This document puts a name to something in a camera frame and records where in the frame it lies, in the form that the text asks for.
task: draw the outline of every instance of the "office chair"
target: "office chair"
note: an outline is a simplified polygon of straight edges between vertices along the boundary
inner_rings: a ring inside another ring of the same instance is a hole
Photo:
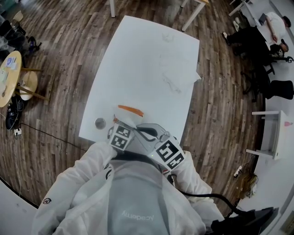
[[[273,96],[280,96],[287,100],[292,100],[294,95],[293,83],[292,81],[277,81],[274,80],[270,85],[270,92],[267,94],[266,98],[270,99]]]
[[[270,66],[271,67],[267,71],[267,74],[273,73],[275,75],[275,70],[274,70],[273,66],[271,65],[271,63],[276,63],[277,61],[285,61],[285,62],[288,62],[288,63],[292,63],[294,61],[294,59],[292,57],[290,57],[290,56],[288,56],[288,57],[282,57],[282,58],[272,58],[272,57],[269,57],[268,60],[263,63],[264,66]]]
[[[7,34],[10,30],[12,29],[10,23],[8,20],[5,20],[1,25],[0,25],[0,36],[4,36]]]
[[[252,99],[252,102],[256,102],[259,93],[264,94],[266,97],[268,96],[267,93],[270,91],[271,82],[268,77],[268,72],[263,66],[258,66],[256,69],[251,70],[250,73],[251,77],[244,72],[241,72],[241,75],[244,75],[246,80],[250,82],[250,86],[247,90],[243,91],[243,94],[246,95],[253,90],[254,99]]]

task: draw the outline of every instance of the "white desk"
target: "white desk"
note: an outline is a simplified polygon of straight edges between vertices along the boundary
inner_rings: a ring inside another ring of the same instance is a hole
[[[184,0],[183,3],[182,3],[182,5],[181,5],[181,7],[183,8],[188,1],[189,0]],[[185,31],[188,28],[188,26],[192,23],[192,21],[196,18],[196,16],[198,15],[198,13],[202,10],[202,8],[206,4],[209,4],[208,0],[195,0],[195,1],[198,2],[199,5],[195,8],[195,10],[192,13],[192,15],[189,17],[189,19],[187,20],[187,22],[182,27],[182,31]],[[115,0],[109,0],[109,2],[110,2],[111,17],[115,17],[116,16]]]
[[[254,4],[256,0],[248,0],[250,3]],[[238,10],[240,10],[244,4],[246,3],[246,0],[242,0],[242,2],[233,10],[230,12],[229,16],[231,17],[232,15],[234,15]]]
[[[259,22],[254,10],[252,9],[252,6],[250,4],[248,4],[247,2],[244,2],[245,7],[247,8],[247,10],[249,11],[250,16],[252,17],[252,19],[254,20],[254,23],[256,26],[261,26],[261,23]]]
[[[286,126],[285,121],[287,121],[287,116],[283,111],[266,111],[266,112],[252,112],[252,115],[265,115],[265,130],[263,133],[263,140],[261,148],[263,150],[249,150],[246,149],[246,152],[256,154],[259,156],[269,157],[271,159],[277,160],[282,157],[279,155],[279,152],[283,150],[283,143],[285,142]],[[269,136],[269,127],[266,125],[266,122],[274,121],[276,122],[273,126],[273,138],[270,139]]]
[[[125,16],[97,71],[79,136],[107,139],[113,109],[125,105],[144,112],[144,123],[157,123],[181,140],[196,73],[199,41],[150,21]],[[172,81],[189,84],[178,90]],[[98,130],[97,118],[106,121]]]

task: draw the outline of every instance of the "person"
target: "person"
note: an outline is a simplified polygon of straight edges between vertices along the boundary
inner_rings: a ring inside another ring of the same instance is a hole
[[[291,22],[288,17],[282,18],[274,12],[266,14],[266,23],[258,27],[248,27],[241,29],[240,31],[228,35],[226,32],[222,33],[222,37],[225,39],[228,45],[233,43],[242,44],[257,44],[264,43],[273,45],[280,43],[280,40],[286,33],[286,28],[291,27]]]
[[[190,152],[173,171],[180,190],[207,194]],[[224,218],[210,198],[185,197],[150,158],[118,155],[92,145],[75,166],[58,175],[32,225],[33,235],[202,235]]]
[[[285,43],[284,39],[281,39],[280,45],[274,44],[271,45],[270,57],[272,58],[283,58],[285,52],[289,51],[288,45]]]
[[[270,46],[270,50],[266,51],[266,55],[269,55],[269,59],[283,58],[285,56],[285,52],[288,51],[288,45],[285,43],[284,39],[281,39],[281,43],[279,45],[273,44]],[[246,51],[243,46],[237,46],[236,48],[234,48],[233,52],[236,56],[241,56],[243,59],[246,57]]]

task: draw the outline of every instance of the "round wooden table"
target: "round wooden table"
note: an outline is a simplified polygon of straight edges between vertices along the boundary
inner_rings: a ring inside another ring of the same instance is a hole
[[[11,58],[11,57],[16,58],[14,62],[17,64],[17,67],[15,69],[11,69],[10,67],[6,67],[6,62],[7,62],[8,58]],[[48,98],[43,97],[43,96],[36,94],[28,89],[25,89],[24,87],[17,85],[21,71],[41,71],[40,69],[22,68],[22,56],[19,53],[19,51],[17,51],[17,50],[13,51],[12,53],[10,53],[6,57],[6,59],[1,64],[0,72],[2,70],[5,70],[8,73],[8,75],[7,75],[7,79],[6,79],[6,83],[5,83],[6,84],[5,91],[2,94],[0,94],[0,107],[4,107],[5,105],[7,105],[9,103],[9,100],[13,96],[13,94],[20,95],[19,92],[15,91],[15,89],[22,90],[28,94],[31,94],[33,96],[40,98],[40,99],[49,101]]]

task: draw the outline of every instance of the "black shoe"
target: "black shoe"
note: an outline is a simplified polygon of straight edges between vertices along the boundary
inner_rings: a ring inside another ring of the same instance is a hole
[[[227,39],[228,34],[227,34],[226,32],[222,32],[221,35],[222,35],[222,37],[224,38],[224,40],[226,41],[226,43],[230,46],[231,43],[229,43],[229,41],[228,41],[228,39]]]
[[[16,106],[16,103],[14,103],[12,101],[12,103],[10,103],[7,108],[7,116],[6,116],[6,120],[5,120],[5,126],[6,126],[7,130],[11,130],[17,120],[18,120],[17,106]]]

